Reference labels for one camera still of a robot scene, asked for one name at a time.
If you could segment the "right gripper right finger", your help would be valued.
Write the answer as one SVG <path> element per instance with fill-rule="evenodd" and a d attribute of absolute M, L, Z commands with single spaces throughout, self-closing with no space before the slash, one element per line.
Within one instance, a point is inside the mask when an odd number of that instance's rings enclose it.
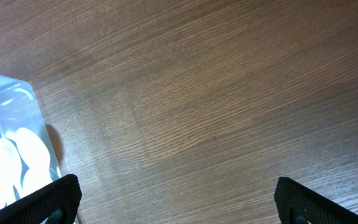
<path fill-rule="evenodd" d="M 274 201 L 284 224 L 358 223 L 357 214 L 288 177 L 278 178 Z"/>

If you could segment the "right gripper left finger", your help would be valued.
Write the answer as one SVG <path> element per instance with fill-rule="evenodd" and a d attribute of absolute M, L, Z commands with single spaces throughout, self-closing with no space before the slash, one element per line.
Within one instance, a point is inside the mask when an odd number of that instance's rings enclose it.
<path fill-rule="evenodd" d="M 0 210 L 0 224 L 73 224 L 82 197 L 76 175 L 68 174 Z"/>

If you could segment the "white spoon thick handle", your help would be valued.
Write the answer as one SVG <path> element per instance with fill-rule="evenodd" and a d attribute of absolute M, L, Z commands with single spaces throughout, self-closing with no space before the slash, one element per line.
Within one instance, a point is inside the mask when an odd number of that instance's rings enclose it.
<path fill-rule="evenodd" d="M 16 201 L 14 186 L 20 183 L 21 160 L 8 138 L 0 138 L 0 209 Z"/>

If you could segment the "white spoon top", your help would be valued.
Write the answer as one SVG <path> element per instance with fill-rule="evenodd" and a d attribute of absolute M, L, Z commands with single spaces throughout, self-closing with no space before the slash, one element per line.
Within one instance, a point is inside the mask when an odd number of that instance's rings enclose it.
<path fill-rule="evenodd" d="M 28 167 L 24 180 L 51 183 L 50 153 L 39 136 L 28 128 L 19 128 L 16 132 L 8 130 L 5 137 L 15 142 L 21 159 Z"/>

